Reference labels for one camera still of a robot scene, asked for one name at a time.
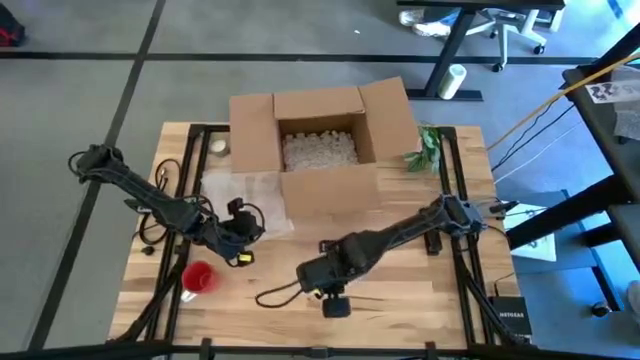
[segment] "cardboard box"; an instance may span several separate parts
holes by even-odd
[[[375,162],[415,150],[418,132],[400,78],[333,89],[234,96],[233,172],[280,171],[289,217],[376,209]],[[359,165],[284,172],[287,134],[351,133]]]

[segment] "red cup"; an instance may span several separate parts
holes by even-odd
[[[218,285],[218,276],[213,266],[204,261],[196,261],[182,272],[184,292],[180,299],[184,302],[193,300],[199,294],[212,292]]]

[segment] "yellow tag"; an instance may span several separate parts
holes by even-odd
[[[253,259],[253,257],[251,257],[251,255],[247,255],[247,254],[238,255],[238,261],[251,262],[251,259]]]

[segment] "box flap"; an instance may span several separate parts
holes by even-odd
[[[376,160],[414,151],[418,129],[402,79],[395,77],[361,86],[360,94]]]
[[[233,172],[281,169],[272,94],[232,96],[229,100],[229,122]]]
[[[274,114],[278,120],[364,112],[356,87],[276,93],[274,103]]]
[[[289,217],[372,210],[380,207],[375,164],[280,174]]]

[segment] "leaves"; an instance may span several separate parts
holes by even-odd
[[[407,171],[419,172],[431,164],[431,171],[436,173],[440,167],[441,156],[438,130],[431,126],[420,126],[418,129],[422,139],[422,149],[419,152],[404,154],[404,159],[409,162]]]

